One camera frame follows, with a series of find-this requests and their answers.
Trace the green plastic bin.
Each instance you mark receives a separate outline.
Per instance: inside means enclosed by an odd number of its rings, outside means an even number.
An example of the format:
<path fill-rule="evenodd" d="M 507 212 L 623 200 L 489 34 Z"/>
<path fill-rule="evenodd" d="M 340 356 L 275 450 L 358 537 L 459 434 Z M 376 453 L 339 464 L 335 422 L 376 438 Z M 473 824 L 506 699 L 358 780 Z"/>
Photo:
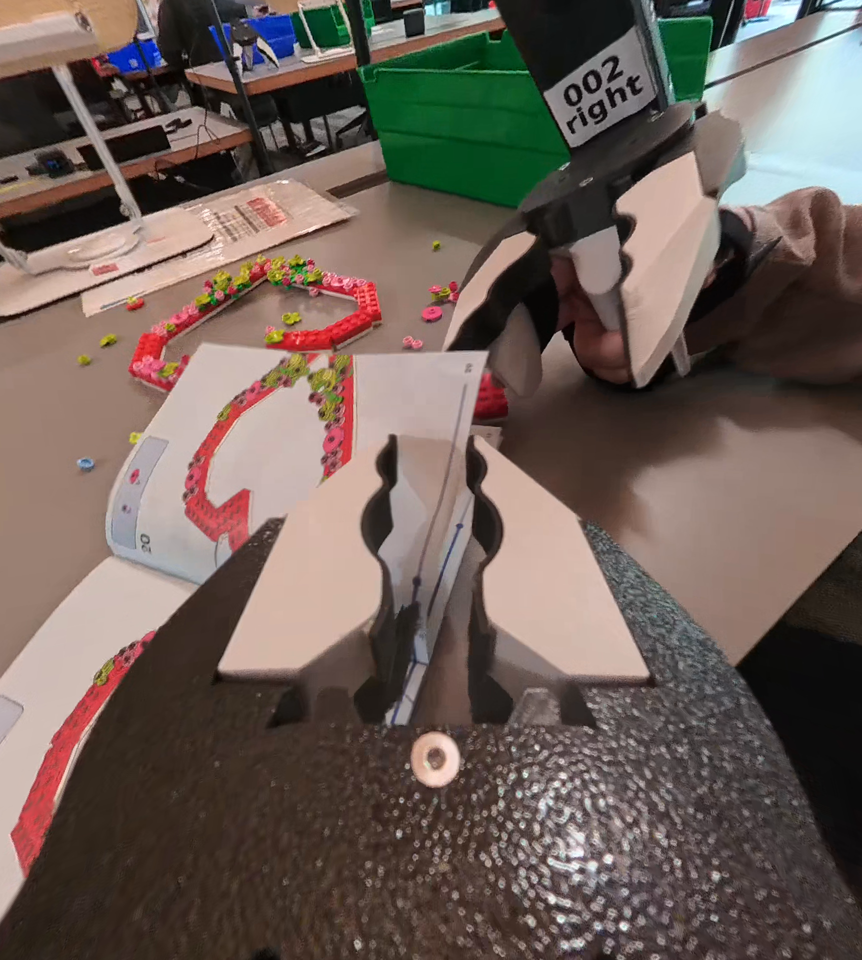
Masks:
<path fill-rule="evenodd" d="M 359 69 L 388 177 L 516 208 L 547 175 L 703 100 L 709 16 L 645 2 L 496 2 L 505 30 Z"/>

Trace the beige panel on white stand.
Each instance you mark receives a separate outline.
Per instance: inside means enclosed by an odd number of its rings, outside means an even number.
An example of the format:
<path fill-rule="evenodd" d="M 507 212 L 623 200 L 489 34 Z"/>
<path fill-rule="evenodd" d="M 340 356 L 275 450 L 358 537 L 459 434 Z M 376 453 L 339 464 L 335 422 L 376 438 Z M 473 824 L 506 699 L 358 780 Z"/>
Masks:
<path fill-rule="evenodd" d="M 0 2 L 0 80 L 49 68 L 115 188 L 125 222 L 32 253 L 0 240 L 0 318 L 29 313 L 196 250 L 213 230 L 177 208 L 142 214 L 69 69 L 113 52 L 138 28 L 133 1 Z"/>

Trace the blue storage bin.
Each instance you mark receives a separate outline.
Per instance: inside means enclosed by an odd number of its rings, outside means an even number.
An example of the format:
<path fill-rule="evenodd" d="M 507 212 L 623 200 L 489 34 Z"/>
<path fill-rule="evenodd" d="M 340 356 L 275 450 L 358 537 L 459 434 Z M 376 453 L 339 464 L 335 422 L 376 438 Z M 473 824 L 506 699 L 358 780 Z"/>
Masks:
<path fill-rule="evenodd" d="M 157 41 L 139 37 L 125 47 L 105 55 L 109 66 L 122 75 L 154 71 L 165 66 Z"/>
<path fill-rule="evenodd" d="M 257 38 L 260 38 L 254 44 L 251 44 L 249 63 L 252 66 L 261 66 L 269 63 L 269 57 L 264 55 L 267 50 L 272 51 L 273 60 L 279 63 L 281 60 L 293 56 L 294 45 L 297 42 L 295 30 L 290 15 L 275 15 L 248 17 L 241 20 L 245 25 L 245 32 L 250 31 Z M 209 26 L 209 32 L 216 47 L 221 44 L 218 39 L 218 32 L 213 25 Z M 233 25 L 230 22 L 222 22 L 221 29 L 224 35 L 224 41 L 229 46 L 233 58 L 240 60 L 240 51 L 246 50 L 244 41 L 234 39 Z"/>

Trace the clear plastic bag red label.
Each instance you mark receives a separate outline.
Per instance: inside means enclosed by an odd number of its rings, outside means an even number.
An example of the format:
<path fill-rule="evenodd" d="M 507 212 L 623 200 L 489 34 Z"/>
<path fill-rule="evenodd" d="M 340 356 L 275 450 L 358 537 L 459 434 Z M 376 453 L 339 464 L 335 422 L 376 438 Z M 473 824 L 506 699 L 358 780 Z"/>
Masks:
<path fill-rule="evenodd" d="M 93 317 L 124 306 L 128 298 L 146 296 L 238 261 L 266 254 L 298 238 L 348 221 L 357 211 L 341 200 L 291 179 L 240 188 L 185 210 L 212 230 L 204 245 L 83 292 L 83 316 Z"/>

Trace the black keyboard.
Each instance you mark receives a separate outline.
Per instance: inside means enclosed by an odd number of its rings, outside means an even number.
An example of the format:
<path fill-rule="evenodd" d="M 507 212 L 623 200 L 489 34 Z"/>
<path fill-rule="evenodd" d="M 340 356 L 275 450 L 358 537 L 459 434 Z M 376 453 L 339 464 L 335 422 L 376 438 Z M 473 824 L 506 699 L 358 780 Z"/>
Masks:
<path fill-rule="evenodd" d="M 104 143 L 119 166 L 171 151 L 168 135 L 161 125 L 146 126 L 106 138 Z M 93 144 L 81 143 L 76 149 L 87 169 L 93 172 L 105 169 L 105 164 Z"/>

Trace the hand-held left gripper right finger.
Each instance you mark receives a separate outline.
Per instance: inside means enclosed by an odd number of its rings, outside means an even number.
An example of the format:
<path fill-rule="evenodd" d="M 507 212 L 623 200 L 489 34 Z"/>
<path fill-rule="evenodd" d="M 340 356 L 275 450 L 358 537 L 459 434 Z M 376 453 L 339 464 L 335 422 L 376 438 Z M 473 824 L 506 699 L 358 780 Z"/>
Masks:
<path fill-rule="evenodd" d="M 578 515 L 478 438 L 466 448 L 471 532 L 467 692 L 472 722 L 508 724 L 544 691 L 566 724 L 593 724 L 580 690 L 652 677 Z"/>

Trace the person's right forearm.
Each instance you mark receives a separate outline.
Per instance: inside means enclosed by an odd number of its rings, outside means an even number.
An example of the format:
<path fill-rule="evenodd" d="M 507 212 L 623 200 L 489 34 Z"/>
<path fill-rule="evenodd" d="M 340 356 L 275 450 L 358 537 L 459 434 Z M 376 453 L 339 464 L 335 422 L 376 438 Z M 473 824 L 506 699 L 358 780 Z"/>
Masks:
<path fill-rule="evenodd" d="M 823 187 L 720 214 L 719 263 L 685 328 L 691 354 L 755 375 L 862 387 L 862 204 Z"/>

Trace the lego instruction booklet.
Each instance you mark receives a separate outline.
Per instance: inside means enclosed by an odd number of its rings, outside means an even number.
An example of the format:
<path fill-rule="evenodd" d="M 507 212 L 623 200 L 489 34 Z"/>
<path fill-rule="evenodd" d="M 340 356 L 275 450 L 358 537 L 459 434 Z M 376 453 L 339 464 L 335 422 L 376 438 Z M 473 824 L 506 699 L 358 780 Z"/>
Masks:
<path fill-rule="evenodd" d="M 411 602 L 449 442 L 462 450 L 480 354 L 271 353 L 204 344 L 111 489 L 111 556 L 55 607 L 0 679 L 0 920 L 41 851 L 91 728 L 157 629 L 266 522 L 397 438 L 379 557 Z"/>

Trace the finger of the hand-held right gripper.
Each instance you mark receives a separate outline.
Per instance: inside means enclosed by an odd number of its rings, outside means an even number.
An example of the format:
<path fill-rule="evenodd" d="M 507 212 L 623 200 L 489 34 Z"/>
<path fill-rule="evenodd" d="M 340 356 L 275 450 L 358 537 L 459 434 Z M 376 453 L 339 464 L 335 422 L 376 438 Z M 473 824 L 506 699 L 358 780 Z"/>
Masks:
<path fill-rule="evenodd" d="M 569 255 L 583 292 L 607 331 L 621 334 L 630 380 L 647 386 L 670 355 L 690 369 L 679 344 L 720 242 L 717 198 L 695 153 L 667 162 L 617 199 L 616 225 L 574 242 Z"/>
<path fill-rule="evenodd" d="M 527 399 L 541 386 L 543 354 L 558 323 L 559 294 L 545 242 L 526 230 L 495 236 L 461 284 L 442 349 L 485 353 L 492 376 Z"/>

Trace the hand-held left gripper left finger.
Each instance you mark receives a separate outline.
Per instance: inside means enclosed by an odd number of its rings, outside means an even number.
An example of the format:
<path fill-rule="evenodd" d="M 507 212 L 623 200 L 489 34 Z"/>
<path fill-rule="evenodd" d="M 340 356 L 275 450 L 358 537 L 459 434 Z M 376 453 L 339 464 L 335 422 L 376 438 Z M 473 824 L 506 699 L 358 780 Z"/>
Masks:
<path fill-rule="evenodd" d="M 390 434 L 293 507 L 221 655 L 221 680 L 280 685 L 300 710 L 337 691 L 361 720 L 389 718 L 421 621 L 418 601 L 396 603 L 380 555 L 399 457 Z"/>

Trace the background work table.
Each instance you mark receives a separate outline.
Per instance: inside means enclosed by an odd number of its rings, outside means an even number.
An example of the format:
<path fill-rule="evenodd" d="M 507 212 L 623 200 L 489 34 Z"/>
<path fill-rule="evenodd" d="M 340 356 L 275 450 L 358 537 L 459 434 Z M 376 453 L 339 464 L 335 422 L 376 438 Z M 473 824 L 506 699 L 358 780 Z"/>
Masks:
<path fill-rule="evenodd" d="M 371 61 L 375 64 L 440 44 L 454 42 L 482 33 L 493 34 L 505 28 L 495 8 L 471 13 L 449 13 L 425 17 L 425 31 L 407 37 L 402 21 L 394 21 L 375 29 L 369 40 Z M 335 54 L 295 55 L 281 60 L 280 66 L 260 65 L 242 76 L 247 95 L 277 92 L 297 85 L 355 71 L 358 63 L 353 50 Z M 185 78 L 199 87 L 232 94 L 237 91 L 232 73 L 224 63 L 211 63 L 185 71 Z"/>
<path fill-rule="evenodd" d="M 171 150 L 119 166 L 145 214 L 204 198 L 217 190 L 215 182 L 229 185 L 233 151 L 252 140 L 244 124 L 199 106 L 108 129 L 103 135 L 107 139 L 155 125 L 164 128 Z M 76 149 L 88 142 L 85 136 L 75 137 L 0 158 L 0 229 L 70 217 L 75 227 L 89 233 L 123 222 L 110 175 L 105 169 L 89 170 Z M 51 149 L 63 150 L 76 172 L 60 178 L 29 174 L 35 153 Z"/>

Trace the red lego heart frame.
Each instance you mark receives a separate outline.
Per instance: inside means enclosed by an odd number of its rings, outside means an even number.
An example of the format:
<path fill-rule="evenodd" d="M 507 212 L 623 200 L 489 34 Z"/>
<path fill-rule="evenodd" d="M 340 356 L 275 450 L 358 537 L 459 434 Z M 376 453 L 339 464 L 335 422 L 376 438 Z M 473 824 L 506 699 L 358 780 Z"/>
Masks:
<path fill-rule="evenodd" d="M 203 282 L 200 293 L 143 333 L 127 367 L 135 381 L 169 393 L 182 377 L 189 356 L 168 360 L 169 346 L 205 322 L 227 311 L 262 286 L 310 299 L 330 297 L 351 305 L 341 318 L 321 328 L 304 327 L 304 320 L 288 327 L 271 324 L 263 337 L 266 349 L 298 354 L 333 353 L 382 324 L 377 286 L 363 278 L 320 267 L 301 255 L 269 258 L 263 254 L 243 261 L 235 271 L 218 270 Z"/>

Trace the person's right hand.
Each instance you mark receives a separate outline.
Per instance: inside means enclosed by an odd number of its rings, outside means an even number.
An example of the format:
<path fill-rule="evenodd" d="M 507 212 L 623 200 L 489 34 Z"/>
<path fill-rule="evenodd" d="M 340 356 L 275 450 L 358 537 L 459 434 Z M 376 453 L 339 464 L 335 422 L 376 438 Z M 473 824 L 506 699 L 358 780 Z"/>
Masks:
<path fill-rule="evenodd" d="M 554 254 L 551 264 L 558 300 L 557 330 L 570 333 L 569 343 L 578 364 L 593 378 L 628 385 L 631 374 L 621 334 L 605 328 L 571 259 Z"/>

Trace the green background bin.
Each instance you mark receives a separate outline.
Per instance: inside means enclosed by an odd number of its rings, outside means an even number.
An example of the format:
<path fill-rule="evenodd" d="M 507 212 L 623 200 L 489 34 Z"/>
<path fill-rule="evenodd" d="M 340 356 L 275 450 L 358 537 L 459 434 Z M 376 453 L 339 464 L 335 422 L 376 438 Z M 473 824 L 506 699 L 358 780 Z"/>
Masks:
<path fill-rule="evenodd" d="M 296 42 L 303 50 L 353 46 L 348 2 L 301 2 L 290 13 Z"/>

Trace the black tripod stand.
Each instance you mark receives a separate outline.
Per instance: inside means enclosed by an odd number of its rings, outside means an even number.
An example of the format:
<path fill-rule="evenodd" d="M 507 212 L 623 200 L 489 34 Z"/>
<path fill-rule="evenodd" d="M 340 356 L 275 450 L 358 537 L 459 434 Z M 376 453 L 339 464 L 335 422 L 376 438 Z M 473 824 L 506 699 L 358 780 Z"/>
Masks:
<path fill-rule="evenodd" d="M 245 118 L 245 123 L 252 135 L 253 153 L 261 176 L 269 176 L 274 173 L 274 165 L 271 161 L 261 130 L 257 125 L 256 115 L 254 113 L 251 101 L 245 90 L 243 79 L 239 68 L 233 58 L 230 42 L 225 38 L 223 21 L 215 1 L 207 2 L 210 11 L 210 18 L 217 34 L 217 43 L 221 50 L 221 57 L 226 67 L 229 77 L 232 80 L 233 90 L 239 101 L 239 106 Z"/>

